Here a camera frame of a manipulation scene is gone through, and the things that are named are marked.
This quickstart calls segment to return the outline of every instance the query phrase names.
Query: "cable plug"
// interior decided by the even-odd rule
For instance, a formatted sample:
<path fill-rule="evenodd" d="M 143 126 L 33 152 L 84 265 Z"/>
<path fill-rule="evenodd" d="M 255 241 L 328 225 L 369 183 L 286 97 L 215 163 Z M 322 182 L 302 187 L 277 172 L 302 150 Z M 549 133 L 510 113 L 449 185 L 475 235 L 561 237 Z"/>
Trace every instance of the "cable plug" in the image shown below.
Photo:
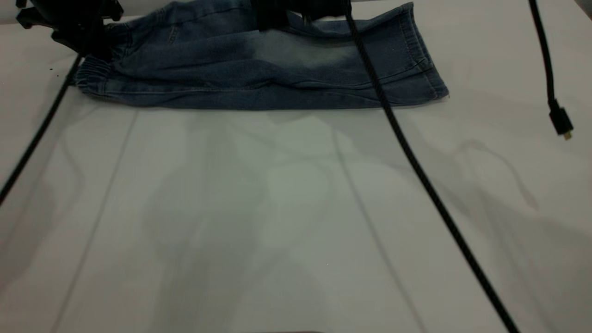
<path fill-rule="evenodd" d="M 549 117 L 551 117 L 557 135 L 563 135 L 565 140 L 571 139 L 571 131 L 574 130 L 574 126 L 571 124 L 570 117 L 565 109 L 559 106 L 557 100 L 549 101 L 549 108 L 551 108 Z"/>

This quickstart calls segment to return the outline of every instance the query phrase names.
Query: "white backdrop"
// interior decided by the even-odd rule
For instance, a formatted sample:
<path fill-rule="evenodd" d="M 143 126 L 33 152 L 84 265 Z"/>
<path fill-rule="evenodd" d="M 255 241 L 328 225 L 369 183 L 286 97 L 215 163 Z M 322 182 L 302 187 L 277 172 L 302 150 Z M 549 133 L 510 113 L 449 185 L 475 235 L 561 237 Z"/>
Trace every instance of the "white backdrop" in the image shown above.
<path fill-rule="evenodd" d="M 415 2 L 451 98 L 397 110 L 410 143 L 523 332 L 590 333 L 592 22 L 539 0 L 564 142 L 527 0 Z M 4 170 L 74 57 L 47 30 L 0 26 Z M 0 210 L 2 333 L 503 332 L 379 110 L 149 111 L 71 89 L 41 144 Z"/>
<path fill-rule="evenodd" d="M 144 15 L 154 9 L 160 8 L 171 0 L 120 0 L 121 6 L 126 11 L 125 15 Z M 14 23 L 18 10 L 14 0 L 0 2 L 0 23 Z"/>

